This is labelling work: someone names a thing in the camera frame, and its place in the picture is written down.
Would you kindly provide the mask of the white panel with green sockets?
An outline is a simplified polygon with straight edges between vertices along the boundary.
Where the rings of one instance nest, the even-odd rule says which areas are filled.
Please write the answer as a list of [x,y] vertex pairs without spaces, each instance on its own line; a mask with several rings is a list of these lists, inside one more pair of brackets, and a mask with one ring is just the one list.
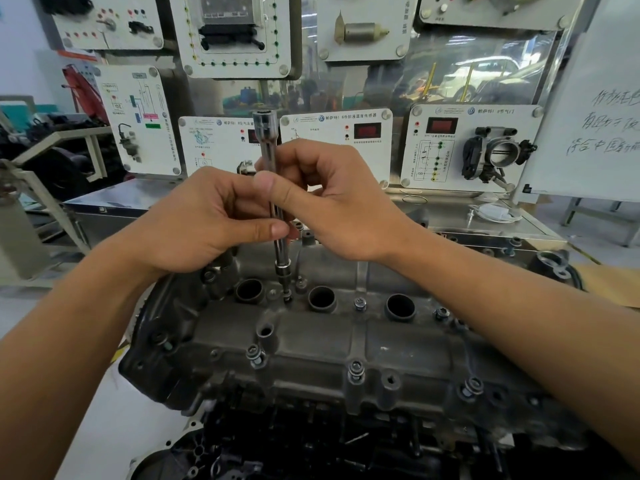
[[188,76],[300,78],[301,0],[170,0],[170,7]]

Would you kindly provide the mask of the white panel with throttle body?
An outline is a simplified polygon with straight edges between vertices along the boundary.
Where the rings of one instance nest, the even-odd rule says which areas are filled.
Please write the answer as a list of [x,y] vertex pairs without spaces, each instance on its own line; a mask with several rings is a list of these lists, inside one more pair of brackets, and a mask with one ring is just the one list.
[[[411,189],[467,193],[507,192],[497,184],[466,180],[461,175],[462,150],[477,127],[516,128],[516,140],[534,143],[543,107],[512,104],[414,104],[406,121],[401,184]],[[517,184],[524,165],[505,169]]]

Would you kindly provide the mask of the beige metal frame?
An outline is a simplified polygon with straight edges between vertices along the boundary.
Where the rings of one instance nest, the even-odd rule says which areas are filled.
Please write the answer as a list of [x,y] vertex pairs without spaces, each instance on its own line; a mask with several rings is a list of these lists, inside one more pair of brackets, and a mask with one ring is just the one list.
[[86,180],[106,178],[99,137],[110,133],[108,127],[57,131],[13,161],[0,159],[0,287],[52,288],[75,267],[70,257],[90,252],[75,218],[24,165],[59,143],[80,139],[93,167]]

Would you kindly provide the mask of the person's right forearm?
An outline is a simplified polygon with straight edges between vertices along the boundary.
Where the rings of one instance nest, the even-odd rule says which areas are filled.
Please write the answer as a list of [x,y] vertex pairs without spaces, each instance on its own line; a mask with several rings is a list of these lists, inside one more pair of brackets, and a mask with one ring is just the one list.
[[640,313],[405,220],[377,260],[429,291],[640,471]]

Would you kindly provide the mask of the white panel with knobs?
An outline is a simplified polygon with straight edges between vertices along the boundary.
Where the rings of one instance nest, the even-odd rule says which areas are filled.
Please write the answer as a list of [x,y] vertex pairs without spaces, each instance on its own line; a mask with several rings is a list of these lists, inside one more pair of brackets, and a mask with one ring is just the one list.
[[583,0],[420,0],[422,23],[522,31],[570,26]]

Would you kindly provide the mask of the black engine block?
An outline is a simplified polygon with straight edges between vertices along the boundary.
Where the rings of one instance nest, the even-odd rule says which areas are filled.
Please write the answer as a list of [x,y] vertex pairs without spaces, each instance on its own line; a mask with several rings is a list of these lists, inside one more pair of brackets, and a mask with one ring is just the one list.
[[408,413],[256,405],[240,388],[206,401],[178,437],[133,459],[126,480],[640,480],[592,434],[550,447],[464,425],[446,442],[436,422]]

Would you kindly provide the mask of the white handwritten board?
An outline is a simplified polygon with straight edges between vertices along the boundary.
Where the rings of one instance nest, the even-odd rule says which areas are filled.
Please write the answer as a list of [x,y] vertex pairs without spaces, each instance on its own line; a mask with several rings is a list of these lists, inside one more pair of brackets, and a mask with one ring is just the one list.
[[601,0],[547,106],[518,195],[640,202],[640,0]]

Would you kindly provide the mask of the person's right hand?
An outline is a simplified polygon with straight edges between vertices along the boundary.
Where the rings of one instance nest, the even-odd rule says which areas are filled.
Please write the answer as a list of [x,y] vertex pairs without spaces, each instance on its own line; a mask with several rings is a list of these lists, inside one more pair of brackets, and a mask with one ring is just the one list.
[[[354,147],[295,139],[276,148],[276,161],[277,175],[320,197],[311,222],[297,220],[342,258],[386,263],[421,230],[383,192]],[[255,168],[267,171],[262,158]]]

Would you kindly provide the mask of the chrome socket extension bar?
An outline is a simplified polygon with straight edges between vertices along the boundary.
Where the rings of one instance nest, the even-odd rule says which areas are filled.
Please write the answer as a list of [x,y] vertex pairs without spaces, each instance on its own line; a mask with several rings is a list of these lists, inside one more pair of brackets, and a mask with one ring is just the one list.
[[[276,161],[276,148],[279,138],[279,122],[276,111],[253,112],[253,124],[256,138],[260,144],[262,160],[265,161],[266,170],[272,173],[278,172]],[[291,259],[289,257],[289,245],[287,238],[281,238],[274,242],[275,245],[275,270],[278,281],[282,286],[284,302],[292,300],[291,290]]]

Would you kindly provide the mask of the steel display bench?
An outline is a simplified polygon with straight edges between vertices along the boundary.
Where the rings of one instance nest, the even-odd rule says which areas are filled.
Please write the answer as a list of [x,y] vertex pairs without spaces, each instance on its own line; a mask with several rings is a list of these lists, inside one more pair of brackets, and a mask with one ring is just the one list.
[[[164,180],[133,179],[68,200],[63,206],[94,246],[144,214],[175,187],[176,183]],[[422,226],[468,247],[554,251],[567,246],[565,238],[523,210],[516,223],[496,224],[475,216],[472,199],[464,196],[418,191],[387,195],[404,213],[416,214]]]

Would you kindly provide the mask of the dark background engine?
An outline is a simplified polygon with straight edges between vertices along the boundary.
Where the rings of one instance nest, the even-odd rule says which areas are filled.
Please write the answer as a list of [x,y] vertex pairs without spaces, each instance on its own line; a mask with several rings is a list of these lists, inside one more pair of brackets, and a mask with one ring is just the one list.
[[58,201],[67,201],[122,183],[127,176],[111,131],[60,139],[38,154],[20,157],[54,134],[107,129],[97,118],[36,114],[24,131],[17,131],[0,111],[0,161],[32,171]]

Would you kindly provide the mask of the person's left forearm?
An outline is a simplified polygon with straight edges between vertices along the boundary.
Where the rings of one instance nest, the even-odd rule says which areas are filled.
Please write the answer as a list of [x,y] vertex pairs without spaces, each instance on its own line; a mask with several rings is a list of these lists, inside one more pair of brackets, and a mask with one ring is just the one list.
[[134,306],[162,274],[149,246],[110,238],[0,339],[0,480],[54,480]]

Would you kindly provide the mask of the white panel with red sockets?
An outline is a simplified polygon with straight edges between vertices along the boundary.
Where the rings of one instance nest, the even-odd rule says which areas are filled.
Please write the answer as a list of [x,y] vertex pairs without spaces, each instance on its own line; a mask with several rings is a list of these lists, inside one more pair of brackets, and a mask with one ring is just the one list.
[[39,0],[66,49],[160,50],[160,0]]

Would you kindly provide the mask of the black round engine part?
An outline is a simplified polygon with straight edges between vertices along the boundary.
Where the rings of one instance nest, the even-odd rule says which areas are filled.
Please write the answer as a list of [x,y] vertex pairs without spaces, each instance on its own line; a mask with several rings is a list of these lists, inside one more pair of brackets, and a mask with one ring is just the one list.
[[580,273],[569,263],[568,254],[565,251],[537,251],[526,269],[556,282],[568,284],[575,289],[586,291]]

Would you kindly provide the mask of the small white sensor panel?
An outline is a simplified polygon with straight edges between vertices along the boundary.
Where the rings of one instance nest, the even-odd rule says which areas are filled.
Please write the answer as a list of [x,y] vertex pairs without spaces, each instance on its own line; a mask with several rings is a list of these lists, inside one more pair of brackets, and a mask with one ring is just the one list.
[[261,158],[252,118],[183,116],[179,132],[188,176],[207,166],[250,173]]

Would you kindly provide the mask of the brown cardboard sheet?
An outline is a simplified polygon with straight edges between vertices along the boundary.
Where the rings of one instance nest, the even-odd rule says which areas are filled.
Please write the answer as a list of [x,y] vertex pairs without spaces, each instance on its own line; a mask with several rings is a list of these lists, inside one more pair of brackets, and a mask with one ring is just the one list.
[[576,264],[574,268],[589,293],[640,310],[640,268]]

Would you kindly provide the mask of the black metal throttle body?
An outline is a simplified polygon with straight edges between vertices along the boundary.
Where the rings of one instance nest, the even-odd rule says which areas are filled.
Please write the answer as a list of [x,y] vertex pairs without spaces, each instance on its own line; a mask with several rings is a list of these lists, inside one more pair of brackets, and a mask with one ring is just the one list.
[[516,185],[507,182],[505,169],[524,165],[538,149],[528,139],[518,142],[517,132],[516,128],[477,127],[463,146],[462,177],[484,184],[493,182],[507,193],[513,192]]

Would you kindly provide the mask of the person's left hand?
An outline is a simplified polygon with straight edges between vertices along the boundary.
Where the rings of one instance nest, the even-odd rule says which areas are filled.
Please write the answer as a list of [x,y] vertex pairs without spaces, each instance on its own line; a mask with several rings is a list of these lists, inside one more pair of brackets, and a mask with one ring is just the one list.
[[206,167],[197,170],[142,217],[109,239],[109,253],[137,271],[188,273],[245,243],[220,243],[229,219],[279,219],[253,178]]

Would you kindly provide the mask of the red machine part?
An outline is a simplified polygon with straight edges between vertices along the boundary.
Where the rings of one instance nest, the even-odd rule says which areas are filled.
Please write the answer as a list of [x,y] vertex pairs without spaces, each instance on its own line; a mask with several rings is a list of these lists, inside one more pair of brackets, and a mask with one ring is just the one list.
[[62,68],[66,84],[62,88],[70,90],[77,112],[82,110],[89,119],[109,125],[108,116],[99,92],[72,64]]

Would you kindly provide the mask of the white panel with metal cylinder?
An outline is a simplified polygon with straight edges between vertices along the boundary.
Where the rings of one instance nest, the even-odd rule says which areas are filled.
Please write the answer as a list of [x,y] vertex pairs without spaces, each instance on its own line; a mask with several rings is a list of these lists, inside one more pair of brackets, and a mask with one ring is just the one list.
[[328,64],[407,55],[418,0],[316,0],[319,58]]

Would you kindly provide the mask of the grey engine cylinder head cover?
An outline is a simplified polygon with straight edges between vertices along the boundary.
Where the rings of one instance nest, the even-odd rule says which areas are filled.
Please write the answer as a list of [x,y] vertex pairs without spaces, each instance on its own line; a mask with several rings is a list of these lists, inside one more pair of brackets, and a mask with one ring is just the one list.
[[[309,230],[289,253],[289,303],[270,243],[231,248],[199,271],[160,279],[136,319],[121,375],[184,415],[240,388],[258,410],[308,401],[352,416],[408,413],[436,422],[446,442],[467,425],[494,438],[586,445],[587,426],[428,291],[385,266],[336,256]],[[366,311],[355,311],[356,297]],[[450,322],[434,320],[437,307],[449,309]],[[250,366],[251,344],[269,355],[266,368]],[[362,385],[347,380],[354,359],[365,364]],[[458,395],[470,376],[484,382],[473,403]]]

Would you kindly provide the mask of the white panel with red display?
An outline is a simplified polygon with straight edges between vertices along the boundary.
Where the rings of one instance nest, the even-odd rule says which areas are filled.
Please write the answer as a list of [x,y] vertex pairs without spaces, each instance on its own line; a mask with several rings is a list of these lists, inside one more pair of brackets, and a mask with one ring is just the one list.
[[282,142],[308,139],[354,147],[382,189],[390,180],[393,113],[388,108],[290,114],[280,119]]

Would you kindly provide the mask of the white panel with wiring diagram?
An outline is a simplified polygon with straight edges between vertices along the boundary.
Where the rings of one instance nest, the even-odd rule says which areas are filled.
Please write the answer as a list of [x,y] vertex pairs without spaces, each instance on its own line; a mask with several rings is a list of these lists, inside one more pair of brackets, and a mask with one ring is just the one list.
[[102,64],[94,68],[94,78],[124,169],[136,175],[180,177],[179,145],[160,69]]

